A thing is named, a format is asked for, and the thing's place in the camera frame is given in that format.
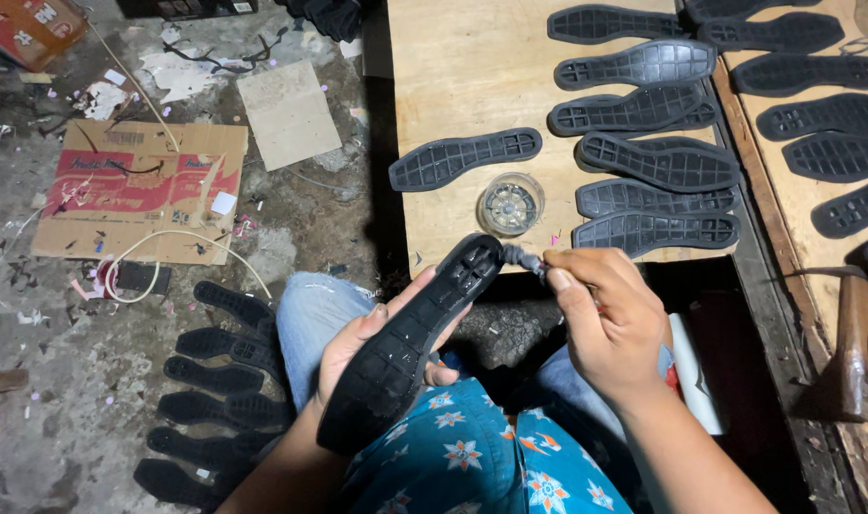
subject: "blue batik shirt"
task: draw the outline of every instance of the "blue batik shirt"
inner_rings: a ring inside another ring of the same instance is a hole
[[[336,511],[356,514],[631,512],[541,408],[520,413],[514,431],[475,379],[427,388],[345,478]]]

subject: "wooden workbench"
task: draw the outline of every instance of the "wooden workbench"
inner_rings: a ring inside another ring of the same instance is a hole
[[[533,127],[544,139],[541,154],[530,161],[476,168],[444,188],[403,195],[413,276],[439,263],[463,237],[482,230],[476,221],[479,196],[504,173],[532,175],[544,189],[546,199],[541,220],[513,242],[538,253],[569,249],[571,230],[588,221],[577,213],[575,191],[611,176],[580,170],[574,160],[580,138],[559,138],[549,133],[548,113],[563,101],[603,93],[624,95],[635,87],[611,84],[564,91],[554,84],[554,68],[565,59],[615,53],[645,40],[623,38],[588,46],[548,39],[548,17],[582,3],[389,0],[400,155],[430,141],[512,127]],[[598,3],[675,12],[672,0]],[[714,131],[709,128],[673,134],[716,143]],[[558,237],[554,247],[552,235]],[[639,260],[684,261],[732,251],[734,248],[668,248],[647,253]]]
[[[855,4],[855,0],[823,0],[808,8],[767,9],[749,19],[767,21],[790,11],[803,10],[834,16],[842,24],[846,38],[818,55],[839,55],[842,43],[862,36],[853,20]],[[726,52],[722,59],[725,67],[732,69],[761,54],[763,52],[759,51]],[[844,257],[868,240],[868,228],[845,239],[827,239],[812,225],[811,210],[824,201],[861,188],[868,180],[843,185],[793,175],[782,154],[783,146],[791,141],[775,143],[765,139],[760,135],[755,120],[761,112],[774,105],[824,98],[852,89],[820,86],[789,98],[774,99],[745,94],[736,96],[731,91],[725,69],[718,70],[714,81],[782,274],[789,275],[801,268],[843,265]],[[836,347],[839,279],[809,275],[787,278],[786,284],[799,310],[810,355],[818,368],[823,368],[829,353]],[[839,430],[868,506],[868,424],[839,425]]]

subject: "cardboard sheet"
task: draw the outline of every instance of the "cardboard sheet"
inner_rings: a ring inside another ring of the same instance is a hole
[[[126,122],[108,130],[111,125],[69,123],[32,255],[100,259],[120,255],[158,230],[188,230],[217,239],[222,228],[233,228],[234,208],[222,216],[210,207],[219,192],[239,196],[245,126],[170,125],[180,141],[178,154],[167,150],[169,137],[158,123]],[[160,163],[160,170],[145,174],[119,168],[142,171]],[[197,243],[204,253],[199,254]],[[165,234],[146,241],[128,259],[223,264],[227,252],[192,236]]]
[[[326,95],[308,60],[237,80],[266,170],[341,147]]]

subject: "hand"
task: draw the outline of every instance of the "hand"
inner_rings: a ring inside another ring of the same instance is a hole
[[[417,276],[412,284],[405,288],[405,291],[401,295],[393,298],[389,304],[375,306],[367,316],[361,316],[349,321],[348,325],[326,345],[326,348],[322,352],[322,360],[319,362],[319,386],[317,393],[310,400],[313,408],[319,410],[320,416],[326,409],[326,402],[332,395],[335,384],[339,382],[341,372],[348,366],[348,363],[354,354],[357,353],[358,349],[363,346],[367,339],[379,332],[391,316],[395,316],[409,300],[414,298],[422,288],[427,286],[436,274],[437,269],[434,266],[429,266]],[[450,334],[453,333],[453,329],[456,328],[456,325],[471,308],[472,305],[466,307],[452,323],[447,325],[447,328],[444,329],[434,343],[434,347],[431,349],[432,352],[447,342]],[[425,368],[425,383],[428,385],[450,385],[458,378],[459,373],[455,369],[444,368],[433,362],[428,362]]]
[[[546,251],[544,260],[553,266],[548,282],[564,311],[577,372],[619,406],[662,384],[656,371],[659,345],[670,341],[671,328],[662,301],[627,254]]]

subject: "person's right hand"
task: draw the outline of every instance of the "person's right hand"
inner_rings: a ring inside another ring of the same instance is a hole
[[[656,368],[659,345],[670,338],[668,317],[627,254],[545,251],[544,261],[553,266],[548,282],[564,311],[570,359],[580,375],[619,406],[662,385]]]

